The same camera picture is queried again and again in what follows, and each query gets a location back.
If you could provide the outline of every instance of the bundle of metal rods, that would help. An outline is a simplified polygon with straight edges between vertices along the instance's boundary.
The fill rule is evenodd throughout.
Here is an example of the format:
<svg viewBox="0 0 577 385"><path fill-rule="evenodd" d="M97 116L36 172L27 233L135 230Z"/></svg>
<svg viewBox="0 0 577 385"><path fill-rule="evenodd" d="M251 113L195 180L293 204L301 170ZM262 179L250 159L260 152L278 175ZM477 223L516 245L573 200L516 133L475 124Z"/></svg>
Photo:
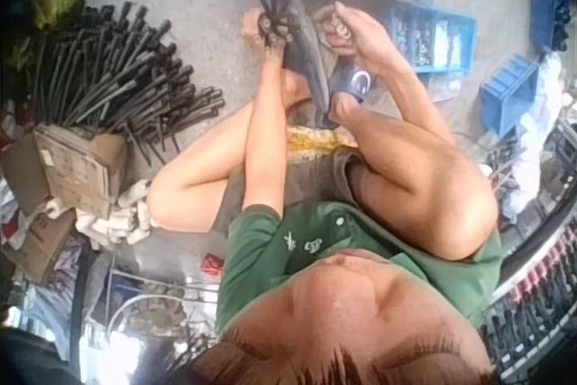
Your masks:
<svg viewBox="0 0 577 385"><path fill-rule="evenodd" d="M190 83L191 65L173 58L175 43L164 45L170 21L158 29L144 20L140 6L132 23L132 4L124 2L114 18L114 6L86 6L68 29L44 33L38 42L32 71L31 105L37 122L63 127L82 126L92 134L122 133L151 165L146 146L154 148L192 124L218 116L222 91L197 91Z"/></svg>

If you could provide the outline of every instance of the cardboard box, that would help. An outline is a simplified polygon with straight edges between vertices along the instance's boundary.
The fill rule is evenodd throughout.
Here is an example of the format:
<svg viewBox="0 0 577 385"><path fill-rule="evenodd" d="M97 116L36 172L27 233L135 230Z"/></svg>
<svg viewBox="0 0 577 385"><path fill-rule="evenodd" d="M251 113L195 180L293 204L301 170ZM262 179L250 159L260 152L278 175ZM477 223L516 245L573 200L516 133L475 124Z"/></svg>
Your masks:
<svg viewBox="0 0 577 385"><path fill-rule="evenodd" d="M34 136L30 133L8 148L0 162L16 202L25 215L30 215L50 195ZM54 268L74 219L73 211L56 220L40 214L32 222L22 248L15 250L6 244L2 246L2 254L31 281L43 284Z"/></svg>
<svg viewBox="0 0 577 385"><path fill-rule="evenodd" d="M100 134L89 140L56 125L39 125L34 137L51 194L107 219L124 177L124 138Z"/></svg>

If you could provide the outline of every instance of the shirt logo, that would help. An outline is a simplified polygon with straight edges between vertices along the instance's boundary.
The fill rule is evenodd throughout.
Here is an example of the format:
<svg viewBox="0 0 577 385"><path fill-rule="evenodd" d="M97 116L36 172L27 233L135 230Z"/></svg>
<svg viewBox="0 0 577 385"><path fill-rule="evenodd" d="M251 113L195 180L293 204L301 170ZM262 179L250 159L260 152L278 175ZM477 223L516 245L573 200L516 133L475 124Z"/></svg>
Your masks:
<svg viewBox="0 0 577 385"><path fill-rule="evenodd" d="M295 241L294 239L292 239L292 233L288 232L288 234L286 234L284 236L285 241L287 242L287 248L290 252L292 252L295 248L297 248L297 241Z"/></svg>
<svg viewBox="0 0 577 385"><path fill-rule="evenodd" d="M305 244L305 251L309 252L310 254L315 254L318 252L318 249L321 248L321 243L323 240L321 238L317 238L314 241L310 241Z"/></svg>

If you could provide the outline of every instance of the gray shorts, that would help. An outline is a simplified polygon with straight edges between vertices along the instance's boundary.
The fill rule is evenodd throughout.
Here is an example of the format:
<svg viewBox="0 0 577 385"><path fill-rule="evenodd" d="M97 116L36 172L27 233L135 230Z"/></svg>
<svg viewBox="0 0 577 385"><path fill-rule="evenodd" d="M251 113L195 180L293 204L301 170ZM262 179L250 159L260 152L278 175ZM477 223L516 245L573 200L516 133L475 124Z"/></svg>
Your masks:
<svg viewBox="0 0 577 385"><path fill-rule="evenodd" d="M361 154L356 148L339 146L330 155L289 164L285 206L312 200L344 202L359 207L346 177L346 168L351 163L362 163ZM244 188L244 170L239 168L228 179L223 202L211 230L228 235L228 226L243 209Z"/></svg>

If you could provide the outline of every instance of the plastic container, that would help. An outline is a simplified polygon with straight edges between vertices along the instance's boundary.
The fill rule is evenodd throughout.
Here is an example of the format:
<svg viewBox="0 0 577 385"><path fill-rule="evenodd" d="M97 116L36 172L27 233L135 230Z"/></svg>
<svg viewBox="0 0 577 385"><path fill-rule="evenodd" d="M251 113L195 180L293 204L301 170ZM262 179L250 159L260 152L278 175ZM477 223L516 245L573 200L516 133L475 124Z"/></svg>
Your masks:
<svg viewBox="0 0 577 385"><path fill-rule="evenodd" d="M462 72L467 74L472 68L472 61L477 43L477 22L475 19L451 11L424 5L413 1L397 1L380 15L380 22L389 31L389 36L397 48L403 53L413 70L417 73L444 73ZM460 43L460 55L452 56L447 46L445 57L447 61L439 59L436 43L438 25L446 23L447 40ZM406 28L405 34L400 30ZM419 62L417 51L417 35L428 31L430 33L430 51L427 57L431 62L424 65Z"/></svg>
<svg viewBox="0 0 577 385"><path fill-rule="evenodd" d="M516 54L481 86L481 116L485 128L499 138L520 121L535 102L538 63Z"/></svg>
<svg viewBox="0 0 577 385"><path fill-rule="evenodd" d="M560 0L531 0L531 41L538 50L551 49L555 9Z"/></svg>

